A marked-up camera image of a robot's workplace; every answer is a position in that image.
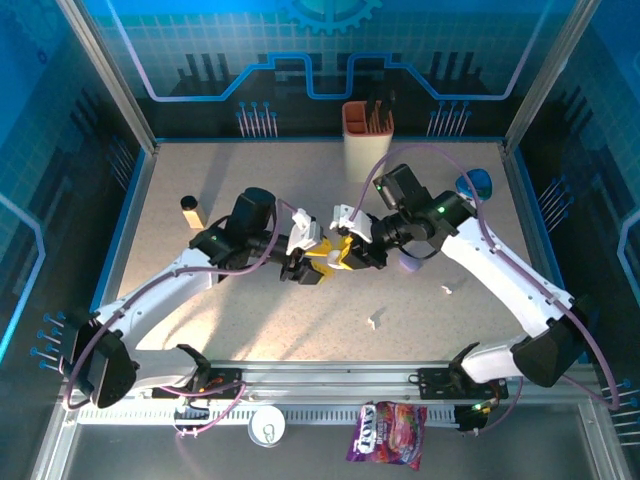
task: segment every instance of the candy bag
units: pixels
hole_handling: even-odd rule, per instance
[[[418,470],[426,421],[426,406],[367,403],[360,410],[347,461],[406,464]]]

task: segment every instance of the work surface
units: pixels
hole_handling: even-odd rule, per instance
[[[498,146],[438,145],[464,167],[489,172],[494,190],[485,204],[487,221],[527,260]],[[362,186],[346,182],[342,149],[341,142],[162,145],[120,295],[165,268],[197,233],[180,210],[184,195],[199,199],[211,223],[231,212],[245,188],[259,186],[304,208],[326,232],[333,206],[354,205]],[[399,160],[434,196],[454,189],[458,173],[437,153],[410,150]],[[374,188],[363,209],[377,216],[390,213]],[[288,232],[292,222],[284,225]],[[430,250],[424,245],[407,249]],[[281,283],[278,277],[279,266],[266,265],[251,275],[227,278],[179,307],[140,346],[168,349],[188,343],[210,359],[224,360],[444,360],[471,342],[521,332],[486,287],[443,254],[413,274],[392,252],[382,271],[337,271],[318,286]],[[453,293],[447,295],[442,285]],[[367,323],[371,316],[377,319],[375,331]]]

